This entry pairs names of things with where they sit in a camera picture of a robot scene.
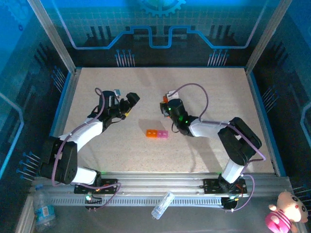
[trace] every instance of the gear logo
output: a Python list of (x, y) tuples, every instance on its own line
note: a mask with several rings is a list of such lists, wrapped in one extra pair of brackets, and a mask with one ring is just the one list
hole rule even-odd
[(151, 13), (155, 16), (169, 16), (169, 13), (175, 14), (176, 10), (181, 9), (181, 5), (186, 0), (139, 0), (140, 8), (145, 10), (146, 14)]
[(12, 17), (21, 25), (29, 15), (26, 0), (0, 0), (0, 5), (6, 6)]

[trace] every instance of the plastic bottle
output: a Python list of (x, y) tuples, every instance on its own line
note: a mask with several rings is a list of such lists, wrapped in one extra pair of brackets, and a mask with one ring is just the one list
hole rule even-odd
[(56, 225), (54, 207), (48, 193), (43, 190), (43, 185), (35, 186), (34, 211), (36, 215), (36, 229), (41, 233)]

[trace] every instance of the stuffed toy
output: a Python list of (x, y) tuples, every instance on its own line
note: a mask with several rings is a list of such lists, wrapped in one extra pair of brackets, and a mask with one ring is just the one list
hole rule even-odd
[(276, 206), (269, 205), (271, 212), (265, 219), (267, 227), (274, 233), (297, 233), (294, 222), (308, 221), (308, 210), (302, 201), (290, 192), (282, 192), (277, 198)]

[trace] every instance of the speckled work surface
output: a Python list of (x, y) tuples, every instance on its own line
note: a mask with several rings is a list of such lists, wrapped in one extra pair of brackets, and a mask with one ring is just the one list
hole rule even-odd
[[(171, 132), (172, 121), (161, 114), (163, 95), (186, 83), (199, 83), (207, 91), (209, 106), (202, 119), (242, 118), (262, 140), (266, 162), (250, 164), (249, 172), (273, 172), (270, 156), (243, 68), (83, 68), (67, 119), (65, 133), (83, 123), (99, 97), (94, 88), (136, 92), (140, 101), (129, 117), (111, 125), (79, 152), (78, 164), (99, 171), (221, 172), (228, 156), (219, 139), (191, 138)], [(180, 90), (189, 114), (205, 107), (196, 86)], [(168, 130), (168, 139), (149, 139), (147, 129)]]

